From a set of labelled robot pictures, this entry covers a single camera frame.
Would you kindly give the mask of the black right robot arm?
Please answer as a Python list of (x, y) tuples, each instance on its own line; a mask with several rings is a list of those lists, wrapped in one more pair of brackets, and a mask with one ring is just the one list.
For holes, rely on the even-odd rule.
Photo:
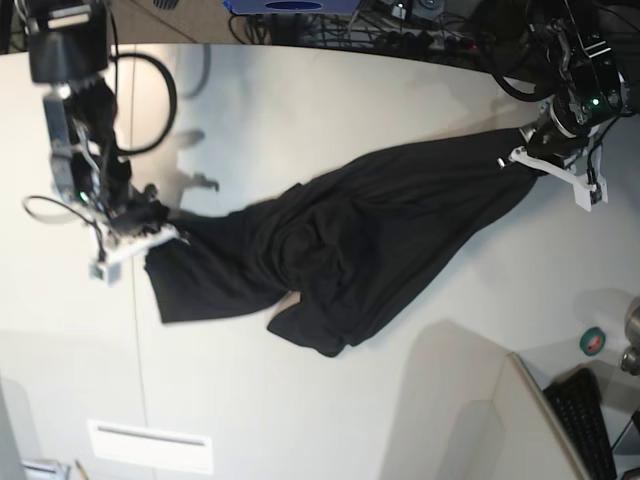
[[(50, 140), (52, 202), (77, 215), (98, 235), (163, 242), (177, 233), (149, 184), (132, 184), (130, 160), (158, 147), (177, 115), (173, 77), (158, 59), (120, 52), (115, 21), (105, 1), (19, 1), (32, 81), (45, 85), (43, 107)], [(158, 137), (136, 148), (117, 140), (117, 87), (104, 74), (123, 59), (156, 68), (168, 94), (168, 116)]]

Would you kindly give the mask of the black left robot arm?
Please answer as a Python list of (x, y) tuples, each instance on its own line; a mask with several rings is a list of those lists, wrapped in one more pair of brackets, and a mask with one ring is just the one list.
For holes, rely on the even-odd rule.
[(616, 122), (639, 112), (636, 1), (481, 1), (470, 30), (483, 68), (512, 98), (545, 102), (530, 156), (586, 148), (586, 170)]

